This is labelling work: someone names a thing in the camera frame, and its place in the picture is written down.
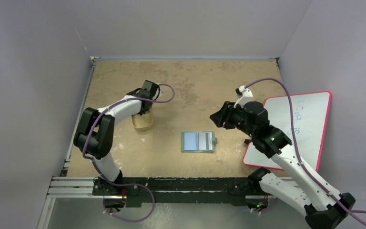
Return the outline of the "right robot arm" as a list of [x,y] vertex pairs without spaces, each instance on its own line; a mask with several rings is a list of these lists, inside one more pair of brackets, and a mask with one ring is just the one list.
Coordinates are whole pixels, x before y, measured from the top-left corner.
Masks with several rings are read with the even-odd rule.
[[260,102],[240,106],[226,101],[210,119],[217,127],[236,128],[250,136],[253,146],[297,184],[289,185],[269,169],[260,167],[248,177],[252,193],[266,192],[278,197],[304,216],[312,229],[334,229],[348,216],[355,198],[350,193],[340,193],[297,156],[290,138],[270,124],[268,111]]

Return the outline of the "grey striped card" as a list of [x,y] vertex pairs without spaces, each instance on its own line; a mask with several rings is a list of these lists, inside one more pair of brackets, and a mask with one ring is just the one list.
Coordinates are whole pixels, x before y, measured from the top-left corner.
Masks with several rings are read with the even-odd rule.
[[212,132],[200,132],[198,134],[198,150],[211,151],[213,149]]

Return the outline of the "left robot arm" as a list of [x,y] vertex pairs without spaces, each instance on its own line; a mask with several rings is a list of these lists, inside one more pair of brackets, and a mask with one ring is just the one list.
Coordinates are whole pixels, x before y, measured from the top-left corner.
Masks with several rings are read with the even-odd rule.
[[82,152],[85,159],[93,163],[99,177],[105,180],[105,190],[111,195],[118,195],[123,189],[122,171],[116,166],[110,153],[114,127],[129,116],[149,112],[152,104],[162,94],[159,84],[146,80],[141,88],[127,93],[111,105],[83,110],[73,145]]

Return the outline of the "green card holder wallet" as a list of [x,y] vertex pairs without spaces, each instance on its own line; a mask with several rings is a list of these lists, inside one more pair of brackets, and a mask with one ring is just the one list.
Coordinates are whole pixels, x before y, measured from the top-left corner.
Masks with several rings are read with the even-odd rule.
[[181,151],[184,153],[212,153],[217,143],[218,140],[212,131],[181,133]]

